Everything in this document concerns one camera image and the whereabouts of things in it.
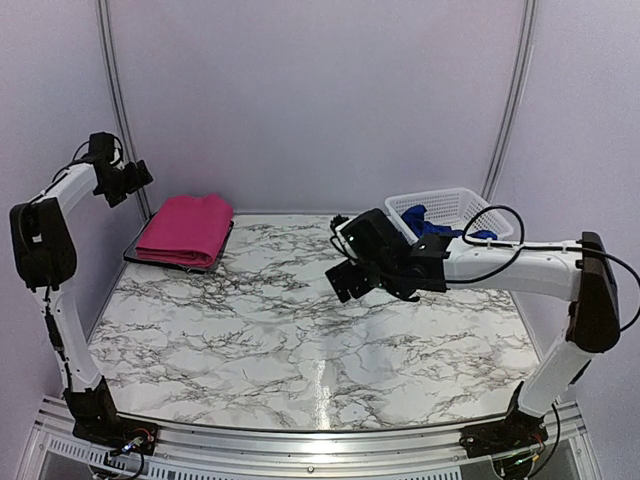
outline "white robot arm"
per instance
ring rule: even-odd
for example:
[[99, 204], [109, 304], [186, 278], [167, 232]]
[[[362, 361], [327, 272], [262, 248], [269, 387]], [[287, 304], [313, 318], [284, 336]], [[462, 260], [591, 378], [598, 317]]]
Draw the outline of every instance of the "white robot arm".
[[[543, 418], [554, 399], [580, 377], [594, 356], [619, 340], [617, 286], [607, 260], [611, 256], [595, 233], [560, 243], [424, 235], [410, 245], [379, 209], [352, 220], [338, 216], [331, 229], [334, 247], [347, 260], [326, 275], [342, 302], [373, 288], [406, 301], [418, 301], [412, 297], [416, 290], [491, 288], [570, 302], [569, 322], [535, 372], [514, 392], [504, 420], [462, 429], [460, 443], [470, 458], [523, 448], [537, 438], [546, 440]], [[503, 478], [525, 478], [526, 468]]]
[[76, 420], [74, 435], [121, 452], [135, 445], [152, 454], [157, 425], [118, 415], [89, 353], [73, 290], [77, 256], [67, 215], [91, 192], [104, 195], [114, 207], [153, 180], [142, 160], [121, 160], [115, 140], [104, 132], [92, 134], [80, 161], [56, 175], [53, 184], [31, 201], [11, 209], [11, 236], [16, 268], [41, 307], [57, 353], [64, 398]]

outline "marble table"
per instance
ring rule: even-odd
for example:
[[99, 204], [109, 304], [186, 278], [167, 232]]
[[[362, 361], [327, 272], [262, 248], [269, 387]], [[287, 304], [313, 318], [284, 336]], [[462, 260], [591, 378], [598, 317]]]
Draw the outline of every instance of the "marble table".
[[119, 410], [362, 430], [505, 411], [537, 357], [506, 292], [341, 304], [330, 217], [238, 216], [212, 276], [130, 264], [90, 350]]

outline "pink towel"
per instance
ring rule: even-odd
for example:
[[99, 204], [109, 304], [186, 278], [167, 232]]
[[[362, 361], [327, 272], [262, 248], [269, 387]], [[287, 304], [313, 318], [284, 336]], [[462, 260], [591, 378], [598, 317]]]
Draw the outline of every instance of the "pink towel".
[[233, 209], [217, 195], [168, 199], [143, 232], [136, 252], [145, 260], [210, 267], [224, 243]]

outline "plastic basket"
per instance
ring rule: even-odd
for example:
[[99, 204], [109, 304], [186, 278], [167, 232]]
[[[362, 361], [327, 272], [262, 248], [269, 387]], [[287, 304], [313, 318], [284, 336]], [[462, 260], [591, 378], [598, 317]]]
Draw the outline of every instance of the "plastic basket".
[[[396, 195], [387, 198], [384, 204], [396, 228], [410, 243], [417, 242], [418, 237], [400, 217], [410, 207], [424, 205], [427, 209], [425, 220], [436, 225], [449, 225], [454, 229], [463, 229], [476, 213], [489, 206], [480, 195], [467, 188]], [[487, 212], [478, 219], [470, 233], [477, 230], [491, 230], [500, 239], [513, 233], [513, 227], [498, 210]]]

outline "gray wall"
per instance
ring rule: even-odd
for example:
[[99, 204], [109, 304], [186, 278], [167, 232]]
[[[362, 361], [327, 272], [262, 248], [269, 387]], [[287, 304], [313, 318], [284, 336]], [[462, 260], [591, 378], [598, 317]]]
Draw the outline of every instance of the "gray wall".
[[[89, 133], [115, 126], [93, 2], [22, 0], [0, 10], [0, 472], [13, 478], [42, 395], [59, 394], [61, 380], [44, 321], [15, 272], [9, 209], [44, 188]], [[73, 212], [85, 328], [138, 223], [134, 201], [109, 210], [90, 198]]]
[[357, 211], [482, 187], [524, 2], [113, 2], [138, 153], [170, 195]]
[[[599, 232], [640, 269], [640, 6], [541, 2], [533, 63], [496, 201], [524, 216], [531, 240]], [[638, 306], [624, 270], [623, 321]], [[546, 349], [566, 305], [520, 296]], [[604, 478], [638, 478], [640, 325], [596, 359], [577, 388]]]

